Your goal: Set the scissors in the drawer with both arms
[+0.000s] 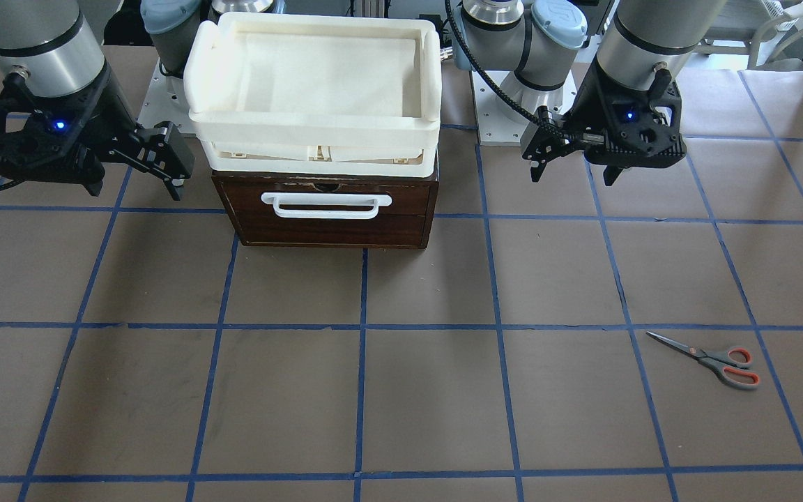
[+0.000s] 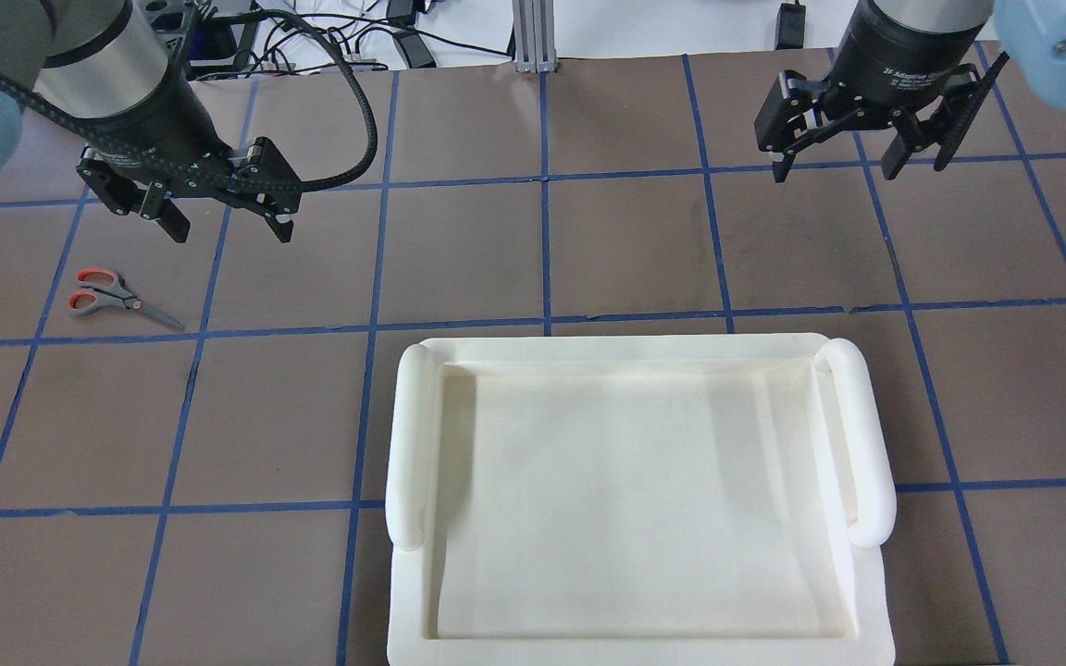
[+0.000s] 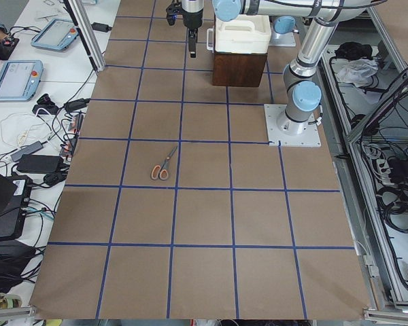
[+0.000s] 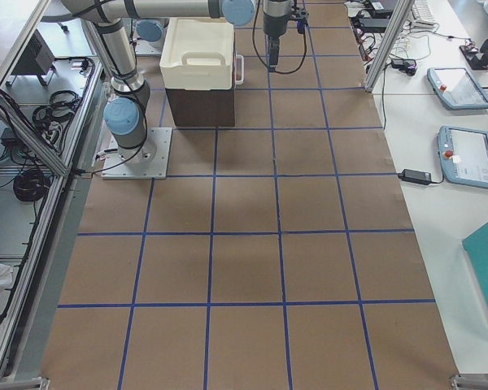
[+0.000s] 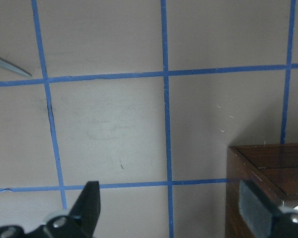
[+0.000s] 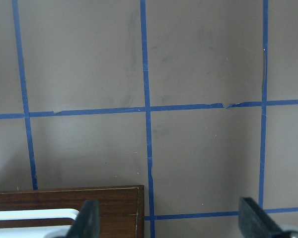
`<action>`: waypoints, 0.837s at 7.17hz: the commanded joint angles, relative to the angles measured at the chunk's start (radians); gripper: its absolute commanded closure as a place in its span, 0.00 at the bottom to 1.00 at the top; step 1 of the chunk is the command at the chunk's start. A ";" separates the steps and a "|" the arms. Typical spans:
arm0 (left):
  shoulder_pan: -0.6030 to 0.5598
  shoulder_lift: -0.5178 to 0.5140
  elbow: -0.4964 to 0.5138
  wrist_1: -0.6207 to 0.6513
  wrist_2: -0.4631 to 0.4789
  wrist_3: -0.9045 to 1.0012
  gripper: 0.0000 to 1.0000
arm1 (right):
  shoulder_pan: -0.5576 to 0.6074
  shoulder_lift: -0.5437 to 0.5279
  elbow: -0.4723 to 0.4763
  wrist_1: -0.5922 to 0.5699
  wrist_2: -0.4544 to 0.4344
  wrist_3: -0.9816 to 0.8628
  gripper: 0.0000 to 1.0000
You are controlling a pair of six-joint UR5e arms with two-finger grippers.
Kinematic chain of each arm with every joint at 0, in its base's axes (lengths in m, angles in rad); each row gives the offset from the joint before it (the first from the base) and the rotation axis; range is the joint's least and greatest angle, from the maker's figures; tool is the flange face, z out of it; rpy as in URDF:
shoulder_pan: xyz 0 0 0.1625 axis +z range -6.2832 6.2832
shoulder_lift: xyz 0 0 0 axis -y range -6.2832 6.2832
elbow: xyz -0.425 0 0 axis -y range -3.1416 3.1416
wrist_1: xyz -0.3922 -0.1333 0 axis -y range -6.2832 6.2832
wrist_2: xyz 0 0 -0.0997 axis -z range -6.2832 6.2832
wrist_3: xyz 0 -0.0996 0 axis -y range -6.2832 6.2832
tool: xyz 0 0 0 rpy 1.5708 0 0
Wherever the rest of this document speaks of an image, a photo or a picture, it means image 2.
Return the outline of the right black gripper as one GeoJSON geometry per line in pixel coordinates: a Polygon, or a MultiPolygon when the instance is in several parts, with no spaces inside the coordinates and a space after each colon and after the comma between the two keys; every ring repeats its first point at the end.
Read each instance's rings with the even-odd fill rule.
{"type": "Polygon", "coordinates": [[[784,70],[754,118],[775,184],[805,148],[843,131],[897,130],[881,157],[885,181],[931,146],[956,155],[1007,60],[986,74],[963,60],[991,17],[990,9],[855,9],[829,74],[784,70]]]}

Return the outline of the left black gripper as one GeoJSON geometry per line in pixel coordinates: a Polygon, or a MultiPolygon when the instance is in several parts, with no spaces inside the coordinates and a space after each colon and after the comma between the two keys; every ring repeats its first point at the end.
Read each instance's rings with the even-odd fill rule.
{"type": "Polygon", "coordinates": [[[300,185],[297,174],[270,139],[229,147],[181,72],[169,71],[134,109],[86,125],[127,146],[116,151],[88,144],[77,164],[85,184],[115,215],[155,218],[174,243],[185,244],[191,220],[175,201],[211,199],[261,216],[279,243],[291,243],[302,195],[242,186],[255,179],[300,185]]]}

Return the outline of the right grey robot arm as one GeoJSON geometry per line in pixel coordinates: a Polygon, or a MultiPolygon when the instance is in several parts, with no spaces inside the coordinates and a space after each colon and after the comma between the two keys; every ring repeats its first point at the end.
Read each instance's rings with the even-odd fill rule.
{"type": "Polygon", "coordinates": [[[932,167],[944,170],[1010,62],[1037,98],[1066,111],[1066,1],[859,1],[823,79],[775,77],[754,139],[778,184],[804,149],[887,128],[885,179],[931,148],[932,167]]]}

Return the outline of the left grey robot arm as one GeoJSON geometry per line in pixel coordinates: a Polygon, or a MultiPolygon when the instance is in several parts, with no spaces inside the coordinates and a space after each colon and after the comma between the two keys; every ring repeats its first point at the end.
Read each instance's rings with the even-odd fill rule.
{"type": "Polygon", "coordinates": [[[298,195],[242,192],[254,176],[298,177],[268,139],[236,149],[192,90],[140,1],[0,1],[0,170],[29,100],[70,119],[86,142],[77,172],[115,215],[154,222],[177,243],[178,199],[213,199],[291,240],[298,195]]]}

